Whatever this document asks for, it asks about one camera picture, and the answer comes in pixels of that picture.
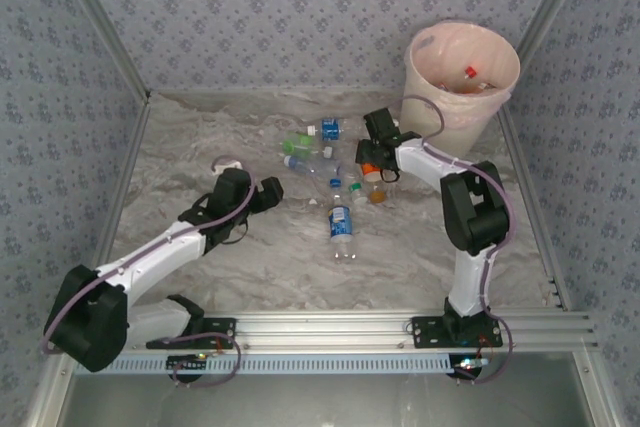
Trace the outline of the black frame bracket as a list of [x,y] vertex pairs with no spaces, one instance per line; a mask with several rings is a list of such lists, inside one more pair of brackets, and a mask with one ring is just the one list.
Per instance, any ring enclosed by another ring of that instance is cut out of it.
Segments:
[[553,306],[555,308],[563,309],[564,304],[560,295],[558,284],[554,277],[547,278],[548,293],[546,295],[546,305]]

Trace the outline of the white ribbed plastic bin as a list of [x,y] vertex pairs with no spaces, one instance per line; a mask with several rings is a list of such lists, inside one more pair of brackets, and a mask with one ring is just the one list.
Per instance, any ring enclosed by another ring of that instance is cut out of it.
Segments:
[[450,129],[444,125],[443,114],[432,101],[420,96],[409,100],[404,93],[403,97],[400,129],[423,136],[434,147],[455,157],[466,156],[491,119],[498,113],[462,128]]

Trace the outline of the small bottle with orange liquid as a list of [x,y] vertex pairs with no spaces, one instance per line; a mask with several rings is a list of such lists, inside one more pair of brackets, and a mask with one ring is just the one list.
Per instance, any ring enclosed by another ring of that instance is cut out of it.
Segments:
[[376,182],[371,185],[369,192],[369,202],[371,204],[382,204],[387,202],[394,192],[394,186],[384,182]]

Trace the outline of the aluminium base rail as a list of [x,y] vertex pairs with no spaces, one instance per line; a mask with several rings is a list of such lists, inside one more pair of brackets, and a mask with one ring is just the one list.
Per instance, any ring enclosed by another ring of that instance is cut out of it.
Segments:
[[[414,349],[409,321],[436,310],[234,312],[236,339],[250,354],[401,353]],[[561,309],[506,309],[514,351],[572,352],[599,347],[594,321]]]

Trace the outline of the clear bottle with blue cap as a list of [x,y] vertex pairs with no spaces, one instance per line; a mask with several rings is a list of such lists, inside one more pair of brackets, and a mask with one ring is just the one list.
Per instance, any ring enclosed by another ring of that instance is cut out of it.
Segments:
[[341,175],[341,165],[336,159],[309,158],[287,155],[283,160],[284,165],[297,173],[315,178],[331,180]]

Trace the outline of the green label clear plastic bottle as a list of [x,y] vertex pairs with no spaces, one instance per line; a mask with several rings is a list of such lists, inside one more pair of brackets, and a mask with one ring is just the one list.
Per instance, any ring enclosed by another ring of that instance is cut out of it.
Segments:
[[330,145],[323,144],[316,137],[301,132],[287,133],[281,142],[281,148],[286,156],[299,159],[316,157],[331,159],[334,153]]

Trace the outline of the pink plastic bin liner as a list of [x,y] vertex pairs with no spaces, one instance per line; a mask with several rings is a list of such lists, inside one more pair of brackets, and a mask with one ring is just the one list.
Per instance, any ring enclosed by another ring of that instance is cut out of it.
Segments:
[[[469,22],[444,21],[420,30],[405,51],[405,89],[409,100],[420,96],[432,101],[447,128],[462,128],[490,118],[509,100],[520,76],[520,59],[514,47],[496,32]],[[475,80],[465,80],[473,66]],[[475,95],[455,95],[440,90],[491,83],[494,90]]]

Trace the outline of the blue label clear plastic bottle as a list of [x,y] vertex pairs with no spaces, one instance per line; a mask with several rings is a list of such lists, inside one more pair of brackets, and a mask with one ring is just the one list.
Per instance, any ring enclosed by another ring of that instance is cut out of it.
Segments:
[[351,209],[338,190],[332,192],[331,207],[328,210],[328,222],[330,243],[335,261],[354,261],[356,259],[356,241]]
[[364,128],[360,118],[322,118],[307,125],[304,133],[323,142],[346,141],[357,138]]

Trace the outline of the small black circuit board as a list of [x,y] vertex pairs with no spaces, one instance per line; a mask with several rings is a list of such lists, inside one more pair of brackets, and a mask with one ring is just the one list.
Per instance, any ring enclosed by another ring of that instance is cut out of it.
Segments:
[[207,356],[196,355],[170,355],[165,361],[167,371],[203,371],[207,365]]
[[450,357],[453,372],[451,377],[465,381],[475,380],[482,369],[490,364],[490,360],[484,357],[471,357],[467,355],[452,355]]

